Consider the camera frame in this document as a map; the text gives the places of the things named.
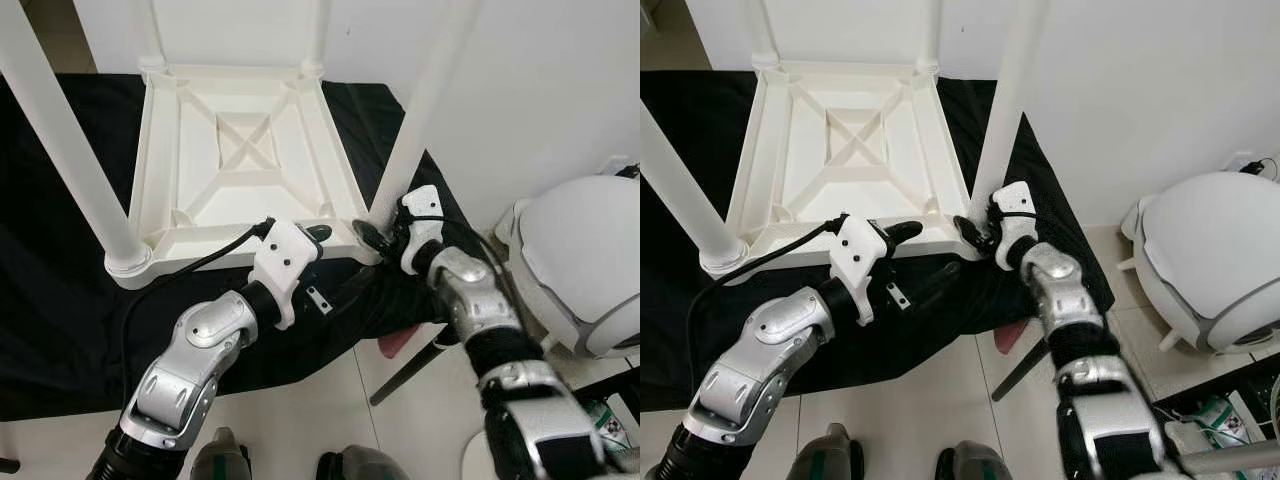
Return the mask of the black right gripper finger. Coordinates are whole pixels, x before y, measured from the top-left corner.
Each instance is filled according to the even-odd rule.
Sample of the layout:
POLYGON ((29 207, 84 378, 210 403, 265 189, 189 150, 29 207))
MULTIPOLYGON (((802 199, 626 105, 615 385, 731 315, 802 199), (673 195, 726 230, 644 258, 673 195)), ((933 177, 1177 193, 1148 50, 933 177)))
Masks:
POLYGON ((374 224, 355 221, 353 232, 364 244, 379 255, 381 262, 389 261, 394 256, 393 243, 374 224))
POLYGON ((963 241, 980 256, 989 256, 989 237, 969 218, 952 216, 952 224, 963 241))

